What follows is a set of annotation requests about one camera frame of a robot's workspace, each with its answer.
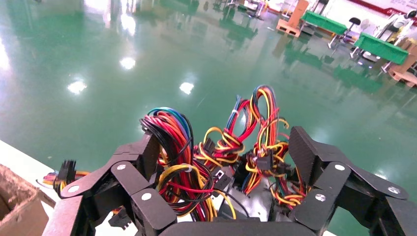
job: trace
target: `red wire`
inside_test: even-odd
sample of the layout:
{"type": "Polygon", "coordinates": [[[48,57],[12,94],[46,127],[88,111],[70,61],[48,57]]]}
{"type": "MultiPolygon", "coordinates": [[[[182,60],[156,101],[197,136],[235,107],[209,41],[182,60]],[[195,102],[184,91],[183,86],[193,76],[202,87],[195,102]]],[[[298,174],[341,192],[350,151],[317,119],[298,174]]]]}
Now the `red wire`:
{"type": "Polygon", "coordinates": [[[168,183],[170,185],[174,186],[174,187],[177,187],[177,188],[180,188],[182,190],[189,191],[189,192],[194,192],[194,193],[211,193],[211,192],[213,192],[213,189],[205,189],[205,190],[192,189],[192,188],[187,188],[187,187],[181,186],[181,185],[173,183],[173,182],[168,182],[168,183]]]}

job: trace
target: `table leg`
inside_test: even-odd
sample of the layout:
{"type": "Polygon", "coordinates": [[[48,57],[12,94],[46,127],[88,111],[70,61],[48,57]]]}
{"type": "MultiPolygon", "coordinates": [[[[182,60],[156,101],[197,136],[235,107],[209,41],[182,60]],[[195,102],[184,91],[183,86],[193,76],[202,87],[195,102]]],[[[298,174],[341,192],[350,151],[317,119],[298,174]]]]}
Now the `table leg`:
{"type": "Polygon", "coordinates": [[[301,24],[300,32],[302,31],[302,29],[304,28],[304,26],[305,26],[305,21],[301,24]]]}
{"type": "Polygon", "coordinates": [[[331,39],[330,43],[327,44],[328,48],[331,49],[331,44],[333,43],[333,41],[337,38],[337,34],[334,35],[334,37],[331,39]]]}
{"type": "Polygon", "coordinates": [[[353,59],[355,57],[355,52],[358,50],[359,47],[356,47],[353,52],[351,52],[351,58],[353,59]]]}
{"type": "Polygon", "coordinates": [[[381,69],[382,69],[382,71],[384,72],[384,73],[386,73],[387,72],[387,68],[388,68],[388,66],[389,65],[391,65],[391,61],[390,62],[388,62],[387,64],[385,64],[385,66],[381,66],[381,69]]]}

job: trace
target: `electrical wire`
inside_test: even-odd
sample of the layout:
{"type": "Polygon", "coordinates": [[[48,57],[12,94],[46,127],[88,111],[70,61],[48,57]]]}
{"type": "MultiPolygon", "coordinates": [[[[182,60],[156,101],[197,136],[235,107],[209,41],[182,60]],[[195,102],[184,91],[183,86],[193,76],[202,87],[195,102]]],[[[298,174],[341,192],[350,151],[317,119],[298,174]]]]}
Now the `electrical wire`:
{"type": "Polygon", "coordinates": [[[242,209],[243,209],[243,211],[245,212],[245,214],[246,214],[246,216],[249,218],[250,216],[249,216],[249,212],[246,210],[246,208],[242,205],[242,203],[240,203],[236,198],[234,198],[230,193],[228,193],[228,192],[226,192],[226,191],[224,191],[224,190],[222,190],[222,189],[218,189],[218,188],[214,188],[214,190],[216,190],[216,191],[219,191],[219,192],[222,192],[222,193],[224,193],[225,195],[227,195],[229,198],[231,198],[233,201],[235,201],[235,203],[237,203],[242,209]]]}

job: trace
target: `wire bundle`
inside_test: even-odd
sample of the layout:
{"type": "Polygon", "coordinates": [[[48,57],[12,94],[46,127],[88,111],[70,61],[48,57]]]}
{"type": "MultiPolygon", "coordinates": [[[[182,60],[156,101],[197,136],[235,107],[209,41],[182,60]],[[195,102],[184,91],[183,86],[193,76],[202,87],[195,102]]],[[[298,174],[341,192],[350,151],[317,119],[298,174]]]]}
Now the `wire bundle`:
{"type": "MultiPolygon", "coordinates": [[[[89,172],[86,171],[76,171],[75,173],[75,180],[78,180],[86,175],[88,175],[89,172]]],[[[51,185],[52,188],[55,190],[55,192],[58,194],[59,197],[61,197],[61,191],[70,183],[72,183],[75,180],[68,180],[68,179],[58,179],[58,173],[57,172],[51,172],[48,173],[46,176],[43,177],[42,183],[46,185],[51,185]]]]}
{"type": "Polygon", "coordinates": [[[253,155],[247,156],[246,169],[249,175],[244,181],[242,190],[249,194],[260,182],[262,177],[275,178],[275,190],[270,188],[271,194],[278,200],[279,204],[286,204],[289,209],[301,203],[305,197],[304,185],[297,172],[298,183],[287,180],[286,172],[289,165],[285,164],[285,154],[288,152],[289,137],[286,134],[278,132],[278,123],[283,122],[285,128],[290,125],[287,121],[279,116],[279,107],[276,105],[275,94],[269,86],[257,87],[250,99],[250,109],[256,120],[260,124],[257,142],[254,145],[253,155]],[[259,111],[258,101],[264,97],[267,104],[267,116],[264,117],[259,111]],[[283,136],[284,141],[280,141],[278,136],[283,136]],[[257,168],[256,162],[259,158],[271,157],[271,169],[261,171],[257,168]]]}
{"type": "Polygon", "coordinates": [[[249,100],[242,99],[239,95],[236,97],[237,101],[232,113],[229,116],[226,127],[221,130],[218,127],[212,127],[208,129],[204,136],[203,142],[200,142],[195,147],[195,158],[204,160],[210,170],[213,170],[216,166],[222,167],[225,165],[232,165],[239,159],[239,154],[245,149],[243,141],[253,132],[256,126],[255,117],[250,112],[249,100]],[[245,118],[245,127],[239,136],[233,133],[235,123],[239,117],[240,112],[243,110],[245,118]],[[206,150],[204,147],[207,142],[211,142],[208,139],[208,135],[211,132],[218,132],[221,134],[221,140],[217,141],[214,150],[206,150]]]}
{"type": "Polygon", "coordinates": [[[250,98],[249,102],[250,112],[260,124],[258,132],[257,142],[254,145],[253,154],[246,156],[246,170],[249,171],[249,175],[243,182],[242,192],[249,194],[256,186],[259,185],[262,179],[262,175],[268,174],[258,170],[256,166],[256,160],[258,158],[267,158],[268,150],[277,149],[277,121],[279,108],[276,105],[275,93],[269,86],[258,86],[250,98]],[[267,104],[267,118],[265,118],[259,111],[258,101],[260,97],[264,97],[267,104]]]}
{"type": "MultiPolygon", "coordinates": [[[[178,217],[212,221],[217,212],[211,201],[215,179],[210,170],[193,160],[193,131],[188,119],[171,108],[155,108],[140,120],[160,143],[158,163],[164,167],[157,190],[178,217]]],[[[230,202],[227,196],[219,193],[230,202]]],[[[236,214],[231,204],[234,218],[236,214]]]]}
{"type": "Polygon", "coordinates": [[[304,199],[307,194],[306,188],[302,183],[302,180],[299,176],[298,170],[296,168],[297,176],[299,181],[287,181],[285,177],[276,177],[275,183],[273,183],[269,190],[275,199],[278,200],[279,205],[286,205],[289,210],[294,209],[295,206],[301,204],[301,201],[304,199]]]}

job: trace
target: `green tablecloth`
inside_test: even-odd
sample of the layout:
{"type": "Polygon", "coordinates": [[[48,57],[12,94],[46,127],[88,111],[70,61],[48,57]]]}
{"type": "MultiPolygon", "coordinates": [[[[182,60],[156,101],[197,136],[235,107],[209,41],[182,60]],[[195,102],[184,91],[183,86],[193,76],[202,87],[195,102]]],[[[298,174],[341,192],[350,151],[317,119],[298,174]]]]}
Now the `green tablecloth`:
{"type": "Polygon", "coordinates": [[[378,38],[372,37],[366,33],[360,33],[359,39],[356,40],[354,46],[360,47],[365,51],[380,56],[381,58],[390,60],[398,65],[404,63],[408,56],[408,52],[390,43],[378,38]]]}
{"type": "Polygon", "coordinates": [[[305,20],[310,24],[324,28],[336,34],[343,34],[348,29],[344,24],[341,24],[339,22],[336,22],[334,20],[331,20],[311,11],[306,11],[301,19],[305,20]]]}

